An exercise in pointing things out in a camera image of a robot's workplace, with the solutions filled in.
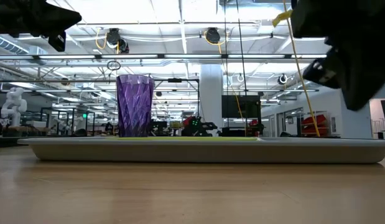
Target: white robot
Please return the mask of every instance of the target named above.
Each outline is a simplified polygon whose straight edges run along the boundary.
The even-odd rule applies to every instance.
[[[80,122],[83,122],[83,117],[78,117],[78,118],[75,118],[74,120],[73,120],[73,131],[76,131],[78,128],[78,124],[80,123]]]
[[[1,108],[0,123],[3,127],[9,124],[9,115],[12,116],[11,126],[19,126],[21,122],[21,113],[27,109],[26,100],[22,99],[24,93],[23,88],[11,88],[10,92],[7,93],[7,100]]]

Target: ceiling light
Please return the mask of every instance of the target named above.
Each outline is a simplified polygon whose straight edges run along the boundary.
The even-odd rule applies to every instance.
[[[79,101],[81,101],[78,98],[70,98],[70,97],[62,97],[62,99],[67,100],[67,101],[71,101],[71,102],[79,102]]]
[[[233,119],[233,121],[235,122],[241,122],[241,121],[244,121],[245,122],[245,119]]]
[[[147,54],[147,55],[124,55],[124,54],[119,54],[119,55],[102,55],[101,56],[103,59],[122,59],[122,58],[157,58],[157,55],[152,55],[152,54]]]
[[[94,59],[94,55],[42,55],[39,56],[40,59],[52,59],[52,60],[62,60],[62,59]]]
[[[280,105],[280,103],[262,103],[262,105]]]
[[[53,94],[51,93],[42,93],[43,95],[45,96],[49,96],[49,97],[52,97],[52,98],[56,98],[57,96],[54,96]]]
[[[98,49],[93,49],[93,51],[94,52],[97,52],[97,53],[99,53],[99,54],[103,54],[100,50],[98,50]]]
[[[261,102],[266,102],[266,101],[277,102],[278,100],[264,100],[264,99],[261,99],[260,101],[261,101]]]
[[[100,94],[100,96],[102,96],[103,98],[106,98],[108,100],[112,100],[112,98],[113,98],[112,95],[110,95],[109,93],[101,92],[99,94]]]
[[[36,90],[39,93],[65,93],[66,90]]]
[[[80,93],[94,93],[94,92],[100,92],[101,90],[71,90],[71,92],[80,92]]]
[[[309,55],[297,55],[297,58],[325,58],[327,55],[322,54],[309,54]]]
[[[319,91],[319,90],[307,90],[307,92],[314,92],[314,91]],[[297,93],[300,93],[300,92],[304,92],[304,90],[288,90],[288,92],[297,92]]]
[[[273,55],[253,55],[253,54],[247,54],[243,55],[243,58],[284,58],[285,55],[281,54],[273,54]],[[242,55],[240,54],[234,54],[234,55],[228,55],[228,58],[242,58]]]
[[[0,55],[0,60],[32,60],[32,56],[28,55]]]
[[[35,85],[32,85],[30,83],[13,82],[13,83],[10,83],[10,84],[11,85],[20,86],[20,87],[24,87],[24,88],[36,88]]]
[[[165,58],[221,58],[220,54],[177,54],[177,55],[165,55]]]

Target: workbench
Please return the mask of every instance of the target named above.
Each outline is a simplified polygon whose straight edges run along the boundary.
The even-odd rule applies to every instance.
[[[5,223],[385,223],[374,165],[42,162],[0,149]]]

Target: metal frame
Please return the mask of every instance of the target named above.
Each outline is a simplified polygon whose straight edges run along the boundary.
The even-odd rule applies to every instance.
[[[121,60],[121,59],[228,59],[269,61],[290,60],[294,62],[293,54],[107,54],[107,55],[0,55],[0,60]],[[324,54],[298,55],[300,62],[312,62],[316,58],[325,58]]]
[[[75,119],[75,114],[86,114],[86,132],[87,132],[87,126],[88,126],[88,115],[89,114],[93,114],[93,136],[95,135],[95,112],[94,111],[84,111],[84,110],[79,110],[79,109],[76,109],[76,108],[72,108],[72,112],[69,112],[69,111],[60,111],[56,108],[53,108],[53,107],[46,107],[46,108],[41,108],[40,109],[40,121],[43,121],[43,111],[44,110],[48,110],[48,111],[56,111],[58,112],[58,119],[60,117],[60,112],[65,112],[67,114],[67,125],[68,125],[68,121],[69,121],[69,115],[72,114],[72,128],[71,128],[71,135],[73,134],[73,122],[74,122],[74,119]],[[47,124],[46,124],[46,127],[49,125],[49,118],[47,117]]]
[[[154,89],[156,89],[163,82],[175,83],[175,82],[172,82],[172,80],[178,80],[178,81],[181,81],[181,82],[187,82],[198,93],[198,98],[197,99],[191,99],[191,101],[195,101],[195,100],[198,101],[198,103],[197,103],[197,105],[198,105],[197,115],[199,116],[199,109],[200,109],[200,84],[199,84],[199,79],[188,79],[188,78],[169,78],[167,80],[155,79],[155,82],[159,82],[159,83],[155,86]],[[190,82],[196,82],[198,84],[198,88],[196,89],[192,85],[192,83],[190,83]]]

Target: ceiling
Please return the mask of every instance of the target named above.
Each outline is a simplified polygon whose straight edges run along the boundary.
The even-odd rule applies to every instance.
[[[127,40],[130,54],[218,54],[217,45],[210,45],[202,34],[209,27],[216,27],[226,43],[221,45],[222,54],[292,54],[289,30],[285,21],[275,29],[271,21],[283,11],[281,0],[240,0],[239,16],[234,0],[228,1],[226,7],[219,5],[217,0],[48,0],[54,6],[77,11],[83,20],[67,30],[67,48],[65,52],[56,52],[47,42],[40,37],[22,34],[19,39],[8,35],[2,38],[16,43],[25,48],[40,47],[49,55],[81,55],[81,54],[115,54],[115,49],[104,45],[104,36],[109,28],[119,28],[121,36]],[[323,39],[296,39],[298,54],[325,54],[329,46]],[[0,48],[0,55],[11,55],[10,52]],[[311,60],[300,64],[304,69]],[[233,88],[244,88],[244,81],[240,75],[246,76],[246,88],[283,89],[300,88],[297,67],[294,60],[248,60],[243,64],[241,60],[232,60],[225,66],[224,60],[118,60],[122,67],[111,75],[144,74],[158,79],[166,78],[199,78],[200,65],[203,63],[219,63],[223,65],[225,75],[228,75]],[[0,60],[1,64],[27,73],[30,76],[14,75],[10,70],[0,69],[0,79],[37,79],[45,75],[46,80],[59,80],[61,78],[77,80],[97,80],[103,78],[107,60],[46,60],[45,65],[26,60]],[[286,86],[277,84],[277,78],[286,74]],[[190,90],[185,93],[163,92],[161,98],[182,99],[196,98],[191,83],[167,83],[160,85],[165,89]],[[35,83],[38,90],[81,90],[81,94],[54,93],[52,96],[78,98],[84,102],[98,102],[91,93],[84,93],[74,84],[64,86],[60,83]],[[94,89],[114,90],[114,82],[95,83]],[[276,93],[268,93],[265,97],[271,99]],[[63,98],[51,97],[54,102],[68,102]],[[196,105],[189,105],[188,110],[195,110]]]

